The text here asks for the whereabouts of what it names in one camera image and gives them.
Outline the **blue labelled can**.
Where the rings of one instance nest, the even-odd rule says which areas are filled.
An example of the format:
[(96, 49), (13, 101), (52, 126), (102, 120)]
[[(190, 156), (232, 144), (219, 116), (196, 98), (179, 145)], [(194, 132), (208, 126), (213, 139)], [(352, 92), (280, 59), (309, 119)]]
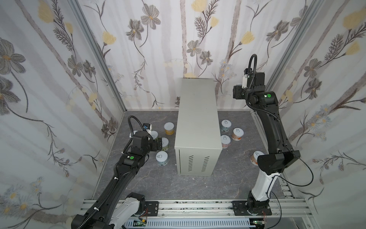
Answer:
[(159, 166), (165, 166), (168, 162), (168, 154), (165, 151), (160, 151), (155, 156)]

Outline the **brown labelled can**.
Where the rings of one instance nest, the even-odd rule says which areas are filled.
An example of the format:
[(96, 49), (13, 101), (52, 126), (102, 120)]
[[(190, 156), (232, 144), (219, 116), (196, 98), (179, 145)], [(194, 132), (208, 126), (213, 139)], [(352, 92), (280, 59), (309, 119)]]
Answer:
[(252, 156), (250, 157), (250, 160), (251, 160), (251, 163), (253, 164), (253, 165), (255, 165), (255, 166), (258, 166), (258, 157), (259, 156), (263, 156), (264, 155), (264, 153), (263, 152), (261, 152), (261, 151), (255, 151), (253, 154), (252, 154)]

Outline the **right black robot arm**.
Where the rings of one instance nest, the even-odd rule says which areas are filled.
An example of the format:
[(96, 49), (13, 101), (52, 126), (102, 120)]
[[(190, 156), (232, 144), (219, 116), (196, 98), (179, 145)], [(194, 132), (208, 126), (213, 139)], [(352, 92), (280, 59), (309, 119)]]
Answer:
[(245, 100), (262, 123), (268, 153), (257, 158), (259, 174), (246, 201), (233, 201), (237, 216), (270, 216), (270, 193), (286, 168), (300, 160), (300, 151), (292, 147), (280, 118), (279, 103), (273, 91), (266, 91), (265, 74), (257, 71), (257, 55), (251, 55), (244, 70), (243, 83), (233, 87), (233, 98)]

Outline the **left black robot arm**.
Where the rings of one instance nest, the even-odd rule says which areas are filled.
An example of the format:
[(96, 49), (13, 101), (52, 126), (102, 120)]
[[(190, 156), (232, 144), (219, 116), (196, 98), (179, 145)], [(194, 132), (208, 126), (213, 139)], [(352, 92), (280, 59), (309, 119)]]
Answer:
[(122, 193), (125, 191), (138, 171), (149, 158), (150, 152), (162, 150), (162, 139), (151, 136), (151, 125), (138, 121), (141, 130), (135, 132), (128, 117), (131, 137), (126, 144), (123, 154), (113, 167), (113, 177), (95, 203), (83, 215), (76, 215), (71, 223), (73, 229), (123, 229), (125, 223), (133, 215), (146, 213), (145, 197), (130, 193), (119, 205)]

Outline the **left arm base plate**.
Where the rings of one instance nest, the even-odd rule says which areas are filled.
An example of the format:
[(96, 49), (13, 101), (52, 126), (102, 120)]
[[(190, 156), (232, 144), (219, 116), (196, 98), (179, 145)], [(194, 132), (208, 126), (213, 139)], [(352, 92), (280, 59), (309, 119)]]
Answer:
[(145, 206), (143, 208), (142, 213), (139, 213), (138, 216), (141, 217), (157, 217), (159, 211), (159, 202), (158, 201), (147, 201), (145, 202)]

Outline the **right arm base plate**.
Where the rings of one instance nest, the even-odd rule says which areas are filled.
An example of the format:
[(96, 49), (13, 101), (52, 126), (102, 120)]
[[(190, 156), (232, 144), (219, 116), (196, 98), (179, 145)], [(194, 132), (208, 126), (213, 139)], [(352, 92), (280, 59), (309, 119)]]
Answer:
[(271, 216), (269, 200), (267, 201), (232, 201), (235, 216)]

